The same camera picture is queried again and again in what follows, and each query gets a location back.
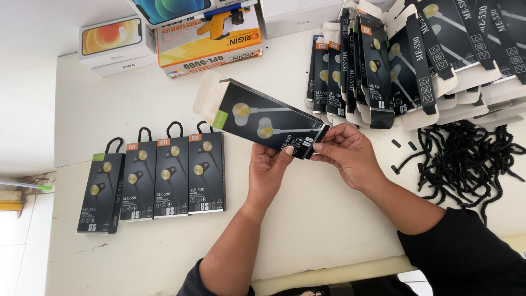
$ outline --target orange wallpaper image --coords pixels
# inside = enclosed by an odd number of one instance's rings
[[[140,42],[140,19],[89,29],[82,33],[82,54],[88,55]]]

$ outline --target fingernail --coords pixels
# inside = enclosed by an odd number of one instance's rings
[[[288,155],[292,155],[292,151],[294,150],[294,148],[292,146],[287,146],[285,148],[283,148],[283,151],[288,154]]]

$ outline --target blue phone screen image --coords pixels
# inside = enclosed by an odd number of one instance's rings
[[[134,0],[149,17],[149,22],[159,24],[210,7],[210,0]]]

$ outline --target black clothing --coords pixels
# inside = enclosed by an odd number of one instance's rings
[[[484,227],[471,210],[448,208],[444,218],[429,231],[418,235],[398,232],[411,264],[419,268],[433,288],[442,295],[526,295],[526,260]],[[186,276],[178,296],[216,296],[206,290],[199,264]],[[250,287],[248,296],[253,296]],[[396,276],[295,288],[275,296],[415,296]]]

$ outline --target pile of black cords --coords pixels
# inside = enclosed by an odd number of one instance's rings
[[[514,163],[513,155],[526,154],[526,149],[512,143],[513,135],[508,133],[506,125],[497,127],[494,132],[488,132],[467,120],[434,125],[418,129],[418,141],[423,151],[408,157],[395,172],[399,173],[413,158],[425,155],[426,160],[419,164],[421,175],[418,191],[429,182],[434,193],[423,198],[431,200],[440,193],[437,205],[449,196],[463,209],[475,208],[482,203],[480,214],[486,226],[486,208],[503,194],[499,174],[508,173],[525,182],[510,168]],[[438,152],[431,155],[434,145]],[[492,187],[497,190],[496,196],[491,196]],[[448,189],[456,191],[458,196]]]

